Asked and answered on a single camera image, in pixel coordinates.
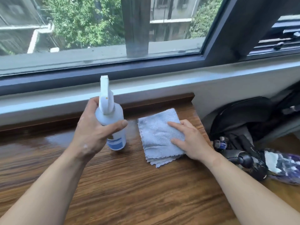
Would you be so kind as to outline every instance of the right hand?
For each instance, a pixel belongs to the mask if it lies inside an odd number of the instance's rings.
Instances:
[[[180,124],[169,121],[168,125],[185,135],[185,141],[173,138],[171,142],[185,151],[189,158],[205,162],[216,154],[216,151],[209,146],[202,134],[188,120],[181,120]]]

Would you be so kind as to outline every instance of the tree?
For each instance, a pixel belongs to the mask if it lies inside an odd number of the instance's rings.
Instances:
[[[121,0],[43,0],[66,48],[124,44]]]
[[[222,0],[208,0],[199,8],[191,22],[190,35],[192,38],[207,36],[221,3]]]

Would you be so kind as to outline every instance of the white spray bottle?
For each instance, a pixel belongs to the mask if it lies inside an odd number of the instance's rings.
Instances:
[[[120,104],[114,102],[113,92],[109,88],[108,76],[101,76],[100,86],[99,107],[95,112],[98,121],[105,126],[123,120],[123,109]],[[114,151],[124,148],[126,144],[125,130],[113,133],[107,138],[106,144]]]

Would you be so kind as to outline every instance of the bottle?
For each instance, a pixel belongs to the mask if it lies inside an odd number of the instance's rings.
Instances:
[[[123,120],[123,109],[120,104],[114,102],[113,92],[109,88],[108,76],[101,76],[100,86],[99,107],[95,112],[97,120],[103,126]],[[107,138],[106,144],[114,151],[124,148],[126,144],[125,130],[113,133]]]

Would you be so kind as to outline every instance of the light blue cloth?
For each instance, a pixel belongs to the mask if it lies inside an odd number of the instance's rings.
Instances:
[[[185,136],[167,122],[180,123],[175,109],[169,109],[148,117],[139,118],[138,127],[147,162],[160,167],[172,162],[184,154],[180,148],[171,143],[172,138],[182,141]]]

